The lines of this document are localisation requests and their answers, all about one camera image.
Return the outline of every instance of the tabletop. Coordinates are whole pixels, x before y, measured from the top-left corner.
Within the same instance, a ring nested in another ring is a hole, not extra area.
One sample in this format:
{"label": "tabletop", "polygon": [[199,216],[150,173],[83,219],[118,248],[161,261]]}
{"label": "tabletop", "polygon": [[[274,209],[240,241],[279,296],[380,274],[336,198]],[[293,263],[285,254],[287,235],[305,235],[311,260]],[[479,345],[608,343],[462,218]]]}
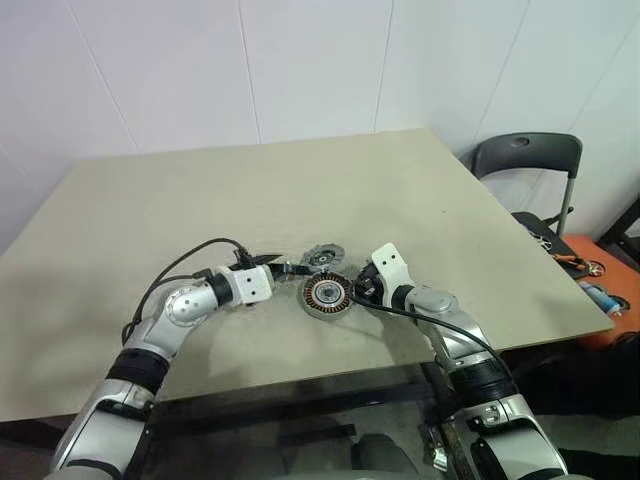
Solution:
{"label": "tabletop", "polygon": [[[612,325],[429,130],[85,161],[0,258],[0,421],[77,412],[153,277],[222,236],[292,261],[337,243],[353,268],[393,242],[413,278],[455,293],[497,349]],[[213,246],[176,272],[232,260]],[[433,358],[408,319],[356,306],[321,321],[297,295],[291,282],[211,316],[160,398]]]}

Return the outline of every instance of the white wall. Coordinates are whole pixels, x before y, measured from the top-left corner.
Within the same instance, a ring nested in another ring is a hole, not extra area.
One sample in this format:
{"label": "white wall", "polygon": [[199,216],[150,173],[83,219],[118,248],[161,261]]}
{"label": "white wall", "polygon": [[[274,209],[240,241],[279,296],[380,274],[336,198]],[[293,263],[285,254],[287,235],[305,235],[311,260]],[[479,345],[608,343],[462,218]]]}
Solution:
{"label": "white wall", "polygon": [[[75,160],[421,126],[456,153],[517,130],[576,134],[568,229],[598,235],[639,190],[639,13],[640,0],[0,0],[0,253]],[[559,207],[558,175],[486,183],[511,210]]]}

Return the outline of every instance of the black cable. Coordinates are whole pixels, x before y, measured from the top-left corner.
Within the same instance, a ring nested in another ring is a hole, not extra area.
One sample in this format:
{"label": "black cable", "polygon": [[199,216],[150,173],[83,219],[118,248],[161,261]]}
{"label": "black cable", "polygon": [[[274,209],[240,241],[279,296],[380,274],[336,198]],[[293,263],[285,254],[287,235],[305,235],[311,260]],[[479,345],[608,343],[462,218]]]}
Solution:
{"label": "black cable", "polygon": [[351,300],[353,300],[354,303],[362,305],[363,307],[366,307],[366,308],[379,310],[381,312],[395,313],[397,315],[403,315],[405,317],[413,318],[415,320],[422,320],[424,322],[433,323],[434,325],[438,325],[443,328],[448,328],[449,330],[453,330],[454,332],[467,337],[469,340],[477,343],[482,348],[484,348],[487,352],[489,352],[489,354],[500,364],[500,367],[502,367],[502,369],[504,370],[504,373],[507,375],[509,380],[515,383],[511,370],[509,370],[509,367],[505,363],[505,361],[502,358],[500,358],[500,355],[498,355],[498,352],[496,352],[493,348],[491,348],[491,346],[487,342],[480,340],[475,335],[467,332],[464,328],[460,328],[456,325],[453,325],[449,322],[445,322],[443,320],[439,320],[437,318],[422,315],[418,312],[410,312],[407,310],[400,310],[397,308],[384,307],[382,305],[377,305],[375,303],[368,302],[367,300],[363,300],[362,298],[357,296],[355,287],[352,287],[351,289]]}
{"label": "black cable", "polygon": [[[184,262],[191,255],[193,255],[196,252],[199,252],[200,250],[202,250],[205,247],[208,247],[209,245],[213,245],[214,243],[228,243],[230,245],[233,245],[234,247],[236,247],[238,249],[239,257],[241,257],[243,260],[245,260],[247,262],[247,267],[248,268],[255,267],[255,262],[253,260],[253,257],[249,253],[249,251],[241,243],[239,243],[239,242],[237,242],[235,240],[232,240],[230,238],[224,238],[224,237],[212,238],[210,240],[207,240],[206,242],[202,242],[200,245],[197,245],[197,246],[193,247],[191,250],[189,250],[186,253],[182,254],[177,259],[175,259],[173,262],[171,262],[169,265],[167,265],[158,274],[158,276],[156,276],[156,278],[153,280],[153,282],[151,282],[151,285],[149,285],[149,288],[147,289],[147,291],[144,293],[144,295],[140,299],[140,303],[138,303],[138,307],[136,308],[136,311],[133,314],[133,319],[131,320],[131,322],[127,323],[122,329],[121,339],[122,339],[122,344],[123,345],[126,343],[126,341],[129,338],[129,336],[131,336],[131,332],[133,332],[133,329],[136,327],[136,325],[138,325],[142,321],[142,310],[144,308],[144,304],[149,299],[149,296],[151,295],[151,293],[156,288],[158,288],[160,285],[163,285],[164,283],[167,283],[167,282],[173,281],[173,280],[182,279],[182,278],[180,278],[182,276],[178,275],[178,276],[175,276],[175,277],[169,277],[169,279],[164,279],[164,280],[167,280],[165,282],[163,280],[163,277],[167,273],[169,273],[171,270],[173,270],[175,267],[177,267],[180,263]],[[186,278],[191,279],[193,277],[191,275],[189,275],[189,276],[186,276]]]}

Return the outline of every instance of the silver robot arm segment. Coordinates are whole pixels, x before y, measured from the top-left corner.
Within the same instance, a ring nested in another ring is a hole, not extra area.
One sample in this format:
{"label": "silver robot arm segment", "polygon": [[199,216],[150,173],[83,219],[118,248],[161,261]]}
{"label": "silver robot arm segment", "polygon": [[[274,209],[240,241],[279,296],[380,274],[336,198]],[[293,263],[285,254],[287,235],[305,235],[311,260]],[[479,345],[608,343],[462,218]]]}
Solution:
{"label": "silver robot arm segment", "polygon": [[60,440],[46,478],[124,475],[136,450],[145,450],[145,425],[156,393],[187,336],[219,308],[267,300],[272,290],[269,268],[258,266],[238,271],[220,267],[204,282],[172,292],[161,312],[135,328]]}
{"label": "silver robot arm segment", "polygon": [[[416,283],[391,243],[373,252],[356,280],[356,294],[384,307],[415,312],[488,341],[455,296]],[[436,352],[462,408],[449,420],[476,478],[551,479],[567,474],[564,461],[536,421],[506,367],[477,341],[450,328],[415,320]],[[439,466],[446,469],[444,461]]]}

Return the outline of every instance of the robotic arm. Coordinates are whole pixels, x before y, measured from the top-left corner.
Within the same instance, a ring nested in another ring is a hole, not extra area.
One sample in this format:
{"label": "robotic arm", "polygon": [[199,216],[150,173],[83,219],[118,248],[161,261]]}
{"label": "robotic arm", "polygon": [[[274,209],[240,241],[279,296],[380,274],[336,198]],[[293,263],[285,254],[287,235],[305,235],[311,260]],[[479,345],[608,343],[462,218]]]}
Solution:
{"label": "robotic arm", "polygon": [[[156,393],[187,336],[221,307],[269,299],[274,276],[313,274],[290,264],[204,272],[204,280],[173,291],[160,312],[135,327],[106,379],[62,437],[47,480],[119,479],[135,469],[147,451],[146,423]],[[446,470],[453,458],[458,478],[465,479],[566,475],[562,457],[480,327],[450,293],[416,286],[392,244],[373,252],[354,281],[352,299],[414,318],[431,341],[462,405],[430,427],[436,467]]]}
{"label": "robotic arm", "polygon": [[60,440],[46,478],[122,478],[146,452],[145,425],[156,393],[187,336],[219,308],[267,300],[272,290],[269,268],[258,266],[219,267],[172,292],[161,312],[135,328]]}
{"label": "robotic arm", "polygon": [[355,282],[355,292],[356,303],[408,312],[416,319],[461,401],[460,410],[431,429],[436,467],[447,470],[448,456],[453,456],[461,478],[547,480],[567,474],[508,368],[456,297],[416,286],[390,243],[373,252]]}

